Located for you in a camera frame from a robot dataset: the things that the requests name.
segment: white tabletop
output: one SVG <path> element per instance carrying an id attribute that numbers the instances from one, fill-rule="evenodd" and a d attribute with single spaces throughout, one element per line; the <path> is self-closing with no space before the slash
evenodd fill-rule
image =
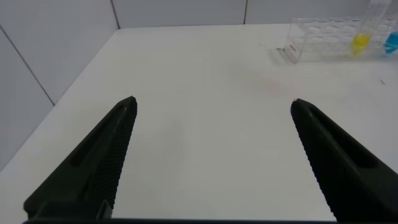
<path id="1" fill-rule="evenodd" d="M 113 217 L 334 220 L 290 115 L 307 100 L 398 170 L 398 66 L 285 63 L 288 25 L 117 31 L 0 172 L 0 217 L 121 99 L 138 115 Z"/>

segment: yellow test tube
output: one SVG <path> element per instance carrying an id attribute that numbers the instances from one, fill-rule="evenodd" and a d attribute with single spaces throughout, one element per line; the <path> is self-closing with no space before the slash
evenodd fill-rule
<path id="1" fill-rule="evenodd" d="M 390 3 L 391 0 L 371 0 L 358 32 L 351 43 L 353 55 L 358 55 L 368 47 L 373 32 L 381 22 L 381 18 Z"/>

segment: test tube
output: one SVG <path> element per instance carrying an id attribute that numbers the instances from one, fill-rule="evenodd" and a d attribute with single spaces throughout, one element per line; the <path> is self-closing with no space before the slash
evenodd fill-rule
<path id="1" fill-rule="evenodd" d="M 386 54 L 391 54 L 398 49 L 398 13 L 395 18 L 397 19 L 396 25 L 392 28 L 390 35 L 388 36 L 386 43 L 384 44 L 384 50 Z"/>
<path id="2" fill-rule="evenodd" d="M 371 0 L 363 21 L 351 44 L 353 55 L 361 53 L 369 45 L 376 27 L 379 25 L 391 0 Z"/>

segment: white tiled wall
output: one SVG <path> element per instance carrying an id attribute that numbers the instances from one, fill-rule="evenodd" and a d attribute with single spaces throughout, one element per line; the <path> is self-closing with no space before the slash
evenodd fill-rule
<path id="1" fill-rule="evenodd" d="M 110 0 L 0 0 L 0 24 L 54 103 L 117 30 Z"/>
<path id="2" fill-rule="evenodd" d="M 52 104 L 0 29 L 0 171 Z"/>
<path id="3" fill-rule="evenodd" d="M 243 24 L 246 0 L 114 0 L 121 28 Z"/>

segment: blue test tube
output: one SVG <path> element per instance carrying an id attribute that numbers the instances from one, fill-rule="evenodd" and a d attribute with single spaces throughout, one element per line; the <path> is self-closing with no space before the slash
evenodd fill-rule
<path id="1" fill-rule="evenodd" d="M 391 54 L 398 49 L 398 21 L 384 44 L 386 54 Z"/>

